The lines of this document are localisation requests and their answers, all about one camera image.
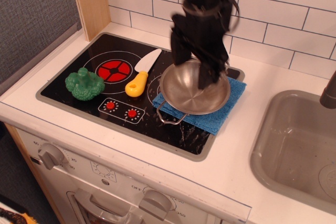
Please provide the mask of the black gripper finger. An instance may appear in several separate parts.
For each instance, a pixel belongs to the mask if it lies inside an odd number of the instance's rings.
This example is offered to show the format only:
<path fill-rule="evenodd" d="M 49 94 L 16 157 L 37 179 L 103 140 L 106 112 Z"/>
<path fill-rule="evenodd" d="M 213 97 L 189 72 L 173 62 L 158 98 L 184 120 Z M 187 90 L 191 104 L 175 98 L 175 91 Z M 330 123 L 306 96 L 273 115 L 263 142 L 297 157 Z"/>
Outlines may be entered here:
<path fill-rule="evenodd" d="M 222 74 L 226 73 L 227 60 L 220 60 L 219 63 L 213 61 L 201 61 L 198 76 L 198 88 L 204 90 L 212 83 L 217 83 Z"/>
<path fill-rule="evenodd" d="M 192 52 L 188 40 L 176 31 L 171 33 L 171 50 L 175 65 L 181 65 L 191 59 Z"/>

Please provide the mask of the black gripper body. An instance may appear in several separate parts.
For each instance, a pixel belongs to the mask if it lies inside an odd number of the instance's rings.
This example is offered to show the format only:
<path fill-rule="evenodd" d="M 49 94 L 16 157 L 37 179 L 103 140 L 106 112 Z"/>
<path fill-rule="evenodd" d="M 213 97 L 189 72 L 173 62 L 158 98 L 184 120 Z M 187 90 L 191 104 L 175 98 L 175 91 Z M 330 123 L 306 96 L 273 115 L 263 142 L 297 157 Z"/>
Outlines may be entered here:
<path fill-rule="evenodd" d="M 229 31 L 232 6 L 231 2 L 223 1 L 206 8 L 184 1 L 185 15 L 172 16 L 172 31 L 188 40 L 192 54 L 200 61 L 219 63 L 228 60 L 223 36 Z"/>

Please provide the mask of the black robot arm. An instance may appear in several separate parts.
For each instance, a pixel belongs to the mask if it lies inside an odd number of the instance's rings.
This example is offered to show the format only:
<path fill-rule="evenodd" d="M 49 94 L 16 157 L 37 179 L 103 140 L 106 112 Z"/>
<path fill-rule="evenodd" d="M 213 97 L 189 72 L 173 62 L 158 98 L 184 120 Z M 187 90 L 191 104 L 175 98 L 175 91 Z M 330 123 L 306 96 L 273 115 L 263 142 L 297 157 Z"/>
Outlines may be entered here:
<path fill-rule="evenodd" d="M 228 53 L 223 43 L 230 31 L 235 0 L 184 0 L 184 15 L 174 14 L 171 32 L 173 63 L 181 65 L 195 56 L 201 62 L 198 88 L 216 83 L 228 65 Z"/>

